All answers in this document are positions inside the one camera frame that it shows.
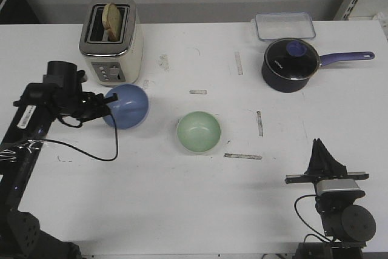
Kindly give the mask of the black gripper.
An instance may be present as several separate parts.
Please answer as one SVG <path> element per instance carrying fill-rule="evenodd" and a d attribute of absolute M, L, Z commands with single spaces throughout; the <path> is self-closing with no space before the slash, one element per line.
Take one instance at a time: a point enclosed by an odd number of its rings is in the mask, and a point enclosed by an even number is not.
<path fill-rule="evenodd" d="M 112 111 L 108 104 L 117 100 L 118 95 L 116 93 L 110 97 L 105 97 L 102 93 L 81 92 L 79 98 L 70 103 L 69 113 L 59 113 L 59 122 L 68 127 L 81 128 L 85 122 L 105 116 L 112 116 Z M 78 124 L 73 125 L 66 122 L 64 118 L 68 116 L 77 120 Z"/>
<path fill-rule="evenodd" d="M 307 170 L 302 175 L 286 175 L 286 184 L 312 183 L 314 190 L 322 180 L 354 179 L 355 181 L 367 180 L 366 172 L 350 172 L 347 174 L 345 165 L 339 163 L 327 150 L 323 142 L 317 138 L 313 140 L 312 154 Z M 316 192 L 316 210 L 319 214 L 334 214 L 351 206 L 357 199 L 343 197 L 319 197 Z"/>

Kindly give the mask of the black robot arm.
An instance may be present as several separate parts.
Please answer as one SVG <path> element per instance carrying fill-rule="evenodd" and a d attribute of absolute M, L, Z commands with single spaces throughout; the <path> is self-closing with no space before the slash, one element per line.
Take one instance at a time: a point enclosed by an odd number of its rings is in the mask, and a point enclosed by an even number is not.
<path fill-rule="evenodd" d="M 111 114 L 108 104 L 118 96 L 83 91 L 86 79 L 75 64 L 50 61 L 42 82 L 28 84 L 13 103 L 17 111 L 1 141 L 1 258 L 82 257 L 78 245 L 47 234 L 18 207 L 52 123 L 70 116 L 81 127 Z"/>
<path fill-rule="evenodd" d="M 329 153 L 320 139 L 313 140 L 307 170 L 301 175 L 287 175 L 287 184 L 311 183 L 315 209 L 323 231 L 309 234 L 316 242 L 298 244 L 294 258 L 362 258 L 362 249 L 376 232 L 372 214 L 355 201 L 365 196 L 357 181 L 366 180 L 366 172 L 348 172 L 347 167 Z"/>

